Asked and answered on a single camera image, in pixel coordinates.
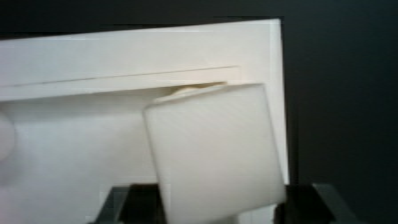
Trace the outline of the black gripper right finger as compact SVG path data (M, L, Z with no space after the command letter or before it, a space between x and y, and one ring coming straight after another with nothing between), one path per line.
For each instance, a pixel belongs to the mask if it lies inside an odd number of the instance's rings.
M356 214L331 184L288 185L276 224L356 224Z

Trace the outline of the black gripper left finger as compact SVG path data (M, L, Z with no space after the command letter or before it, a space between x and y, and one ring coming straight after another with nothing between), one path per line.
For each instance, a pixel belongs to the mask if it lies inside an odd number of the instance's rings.
M164 204L157 184L116 186L98 217L87 224L164 224Z

